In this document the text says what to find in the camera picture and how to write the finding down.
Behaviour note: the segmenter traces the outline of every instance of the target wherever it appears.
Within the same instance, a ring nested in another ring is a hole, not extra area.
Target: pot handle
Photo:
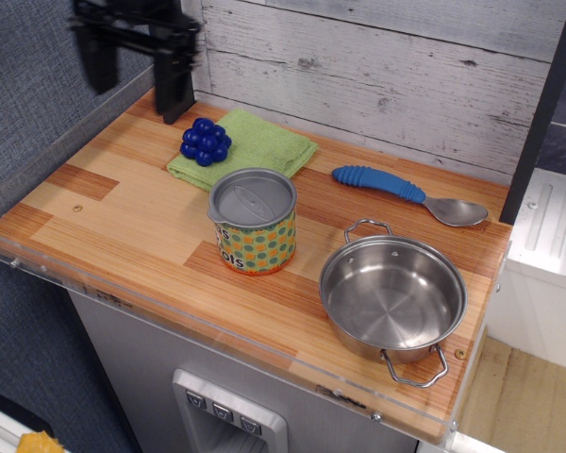
[[[383,222],[378,222],[373,219],[360,219],[357,220],[352,226],[350,226],[343,232],[343,237],[346,238],[346,243],[350,242],[350,231],[358,227],[360,224],[372,224],[372,225],[377,225],[378,227],[384,227],[388,230],[388,234],[390,234],[391,236],[394,235],[394,233],[392,233],[392,228],[390,228],[388,224],[384,224]]]
[[[436,351],[438,352],[438,357],[441,359],[442,371],[440,371],[436,376],[434,376],[428,382],[424,382],[424,383],[415,382],[414,380],[405,379],[403,377],[399,378],[394,372],[394,367],[392,366],[392,362],[388,357],[388,353],[386,352],[386,349],[381,350],[380,357],[386,361],[386,364],[388,365],[388,370],[390,371],[390,375],[392,376],[392,379],[394,379],[396,382],[400,382],[401,384],[412,385],[413,387],[419,387],[420,389],[427,389],[429,386],[433,385],[438,379],[446,375],[449,371],[449,365],[446,362],[446,358],[444,357],[444,354],[442,353],[442,348],[440,347],[439,344],[436,344]]]

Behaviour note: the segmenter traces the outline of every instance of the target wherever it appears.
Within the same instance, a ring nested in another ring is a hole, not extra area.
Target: whitewashed wood wall
[[[198,100],[502,184],[566,18],[566,0],[182,4],[204,25]]]

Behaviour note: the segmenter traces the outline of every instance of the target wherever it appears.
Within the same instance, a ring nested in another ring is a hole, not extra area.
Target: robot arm
[[[149,25],[149,34],[132,29],[133,25]],[[175,121],[189,92],[192,97],[191,69],[200,30],[182,13],[180,0],[74,0],[71,26],[87,79],[97,94],[118,83],[118,47],[150,55],[157,111],[166,123]]]

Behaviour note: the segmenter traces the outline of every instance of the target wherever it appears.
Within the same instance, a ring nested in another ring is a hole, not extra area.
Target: stainless steel pot
[[[350,241],[360,224],[384,227],[388,235]],[[467,290],[459,270],[435,248],[400,236],[371,219],[346,229],[346,244],[325,263],[319,292],[341,342],[353,352],[385,361],[391,377],[427,388],[448,372],[445,339],[467,310]],[[438,352],[442,370],[428,382],[398,377],[393,365]]]

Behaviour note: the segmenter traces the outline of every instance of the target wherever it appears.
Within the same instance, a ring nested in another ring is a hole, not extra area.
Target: spoon handle
[[[424,203],[425,201],[425,192],[415,184],[375,168],[346,165],[336,168],[332,175],[338,182],[349,186],[379,189],[380,191],[394,193],[415,203]]]

